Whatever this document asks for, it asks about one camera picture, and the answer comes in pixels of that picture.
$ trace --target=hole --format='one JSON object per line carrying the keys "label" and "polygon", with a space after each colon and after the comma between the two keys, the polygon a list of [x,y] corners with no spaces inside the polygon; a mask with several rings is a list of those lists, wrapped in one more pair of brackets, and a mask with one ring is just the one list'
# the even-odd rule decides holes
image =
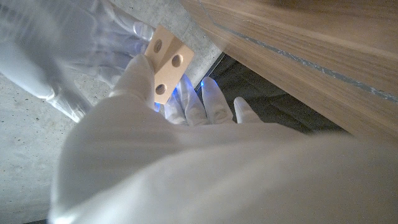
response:
{"label": "hole", "polygon": [[182,62],[182,57],[181,55],[176,55],[174,56],[174,58],[172,59],[172,65],[176,68],[178,68],[181,65]]}
{"label": "hole", "polygon": [[155,47],[154,47],[154,52],[155,53],[160,52],[161,48],[162,48],[162,40],[160,40],[160,39],[156,40]]}
{"label": "hole", "polygon": [[156,87],[155,92],[158,95],[162,95],[166,91],[166,85],[160,84]]}

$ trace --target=wooden panel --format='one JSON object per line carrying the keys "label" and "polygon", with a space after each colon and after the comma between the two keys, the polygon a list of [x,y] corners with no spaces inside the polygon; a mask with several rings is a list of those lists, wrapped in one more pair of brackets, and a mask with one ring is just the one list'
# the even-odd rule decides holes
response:
{"label": "wooden panel", "polygon": [[221,26],[398,95],[398,3],[339,0],[333,11],[331,1],[201,2]]}
{"label": "wooden panel", "polygon": [[182,4],[228,55],[361,138],[398,142],[398,105],[215,26],[198,1]]}

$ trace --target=latex glove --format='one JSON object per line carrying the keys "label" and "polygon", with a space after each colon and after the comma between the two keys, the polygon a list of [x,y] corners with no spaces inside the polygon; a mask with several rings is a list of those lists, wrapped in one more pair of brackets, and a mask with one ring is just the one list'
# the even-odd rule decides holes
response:
{"label": "latex glove", "polygon": [[105,0],[0,0],[0,73],[77,122],[91,104],[71,75],[114,86],[153,32]]}
{"label": "latex glove", "polygon": [[[214,91],[212,80],[203,84]],[[341,135],[306,136],[260,122],[175,125],[153,105],[154,71],[138,55],[110,97],[68,135],[52,186],[50,223],[398,219],[396,148]],[[185,118],[230,118],[225,108],[205,108],[224,115],[204,117],[197,109],[187,110]]]}
{"label": "latex glove", "polygon": [[[173,124],[190,126],[233,123],[233,114],[216,82],[205,77],[201,82],[204,107],[184,75],[165,104],[165,117]],[[241,97],[234,100],[238,123],[260,123],[258,115]]]}

